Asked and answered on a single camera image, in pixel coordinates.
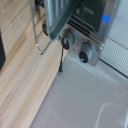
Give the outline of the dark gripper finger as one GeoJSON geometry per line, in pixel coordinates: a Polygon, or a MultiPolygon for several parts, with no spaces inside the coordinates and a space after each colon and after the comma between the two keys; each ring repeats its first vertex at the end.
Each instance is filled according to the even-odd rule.
{"type": "Polygon", "coordinates": [[[2,36],[1,36],[1,32],[0,32],[0,71],[5,63],[5,60],[6,60],[6,56],[5,56],[2,36]]]}

